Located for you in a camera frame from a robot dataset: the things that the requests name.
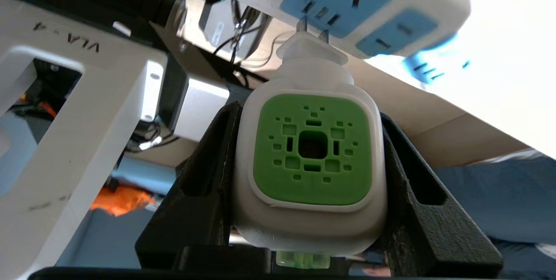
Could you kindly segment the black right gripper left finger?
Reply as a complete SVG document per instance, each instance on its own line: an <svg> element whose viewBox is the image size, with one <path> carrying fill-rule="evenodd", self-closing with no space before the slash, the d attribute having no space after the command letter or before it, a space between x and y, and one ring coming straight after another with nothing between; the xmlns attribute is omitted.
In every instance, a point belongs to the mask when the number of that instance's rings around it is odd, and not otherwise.
<svg viewBox="0 0 556 280"><path fill-rule="evenodd" d="M141 267L172 267L191 247L226 246L242 106L222 107L136 241Z"/></svg>

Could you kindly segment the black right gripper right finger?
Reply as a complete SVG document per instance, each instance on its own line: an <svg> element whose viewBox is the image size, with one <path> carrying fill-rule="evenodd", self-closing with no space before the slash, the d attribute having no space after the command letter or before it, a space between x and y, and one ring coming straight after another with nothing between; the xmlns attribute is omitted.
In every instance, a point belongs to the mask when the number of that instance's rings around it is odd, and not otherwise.
<svg viewBox="0 0 556 280"><path fill-rule="evenodd" d="M379 239L394 277L497 277L502 255L401 128L381 114L388 214Z"/></svg>

